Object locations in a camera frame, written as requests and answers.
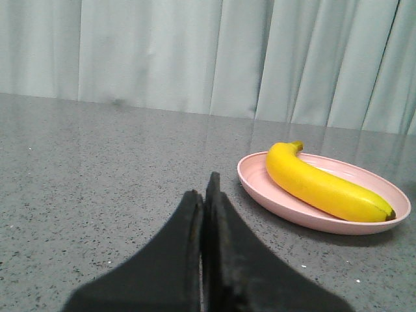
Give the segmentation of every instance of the banana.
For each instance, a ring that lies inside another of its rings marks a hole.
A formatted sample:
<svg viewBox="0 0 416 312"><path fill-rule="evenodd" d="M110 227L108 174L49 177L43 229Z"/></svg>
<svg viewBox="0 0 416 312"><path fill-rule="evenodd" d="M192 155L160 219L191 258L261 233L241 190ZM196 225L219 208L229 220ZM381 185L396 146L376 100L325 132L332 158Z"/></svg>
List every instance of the banana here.
<svg viewBox="0 0 416 312"><path fill-rule="evenodd" d="M322 171L296 156L303 143L278 142L266 156L266 170L282 189L338 218L353 222L383 222L396 218L382 197L357 184Z"/></svg>

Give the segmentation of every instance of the granite surface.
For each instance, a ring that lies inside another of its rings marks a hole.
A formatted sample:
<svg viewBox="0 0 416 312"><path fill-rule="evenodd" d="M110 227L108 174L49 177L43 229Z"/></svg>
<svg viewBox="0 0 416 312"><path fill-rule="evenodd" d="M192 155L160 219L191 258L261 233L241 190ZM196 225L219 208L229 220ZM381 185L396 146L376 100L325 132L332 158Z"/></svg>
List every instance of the granite surface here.
<svg viewBox="0 0 416 312"><path fill-rule="evenodd" d="M360 237L297 226L244 191L238 161L273 143L382 176L416 203L416 136L0 94L0 310L58 311L147 243L212 171L253 232L356 311L414 312L416 217Z"/></svg>

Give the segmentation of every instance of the oval plate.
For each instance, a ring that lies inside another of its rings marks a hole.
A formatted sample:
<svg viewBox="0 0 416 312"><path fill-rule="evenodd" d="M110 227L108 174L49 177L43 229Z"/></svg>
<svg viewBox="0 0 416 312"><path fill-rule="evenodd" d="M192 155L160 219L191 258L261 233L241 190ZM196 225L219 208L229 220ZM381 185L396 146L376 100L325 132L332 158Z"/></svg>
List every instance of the oval plate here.
<svg viewBox="0 0 416 312"><path fill-rule="evenodd" d="M387 231L397 226L410 214L411 205L406 195L382 177L342 161L298 153L301 160L312 166L379 194L396 212L396 218L386 222L350 222L336 218L280 188L266 171L266 155L267 152L263 151L242 158L237 165L240 181L246 192L257 203L288 221L328 233L367 235Z"/></svg>

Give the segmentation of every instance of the curtain fold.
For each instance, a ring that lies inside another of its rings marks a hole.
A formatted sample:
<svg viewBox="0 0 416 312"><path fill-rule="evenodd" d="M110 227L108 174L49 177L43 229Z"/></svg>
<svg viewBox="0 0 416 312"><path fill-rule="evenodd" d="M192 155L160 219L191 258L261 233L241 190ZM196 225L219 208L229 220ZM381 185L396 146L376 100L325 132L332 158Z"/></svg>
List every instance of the curtain fold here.
<svg viewBox="0 0 416 312"><path fill-rule="evenodd" d="M414 0L0 0L0 92L416 134Z"/></svg>

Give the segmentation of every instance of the speckled countertop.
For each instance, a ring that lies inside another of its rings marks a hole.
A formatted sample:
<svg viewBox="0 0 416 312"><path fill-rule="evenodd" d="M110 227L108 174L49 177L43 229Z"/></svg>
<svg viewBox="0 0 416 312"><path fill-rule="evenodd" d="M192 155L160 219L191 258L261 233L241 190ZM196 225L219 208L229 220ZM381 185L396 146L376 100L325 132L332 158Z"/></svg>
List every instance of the speckled countertop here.
<svg viewBox="0 0 416 312"><path fill-rule="evenodd" d="M368 169L416 203L416 136L0 94L0 310L58 311L147 243L209 174L254 233L356 311L414 312L416 218L349 237L289 223L244 191L237 163L279 140Z"/></svg>

